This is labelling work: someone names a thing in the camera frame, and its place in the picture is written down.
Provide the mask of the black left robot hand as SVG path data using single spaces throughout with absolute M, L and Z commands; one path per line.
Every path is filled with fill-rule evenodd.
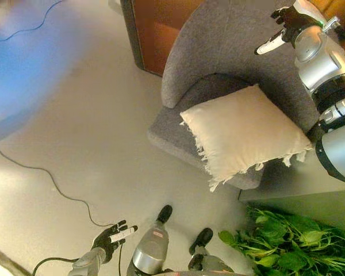
M 126 220 L 105 229 L 93 241 L 93 248 L 101 248 L 105 251 L 106 259 L 111 259 L 113 253 L 120 245 L 125 243 L 125 239 L 138 230 L 137 225 L 128 226 Z

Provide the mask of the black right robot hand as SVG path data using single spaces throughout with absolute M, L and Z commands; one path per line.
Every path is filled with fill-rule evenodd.
M 284 43 L 290 43 L 296 39 L 296 35 L 301 31 L 301 16 L 294 6 L 282 7 L 275 10 L 271 16 L 278 25 L 283 25 L 282 29 L 270 37 L 265 43 L 255 49 L 256 55 L 263 55 Z

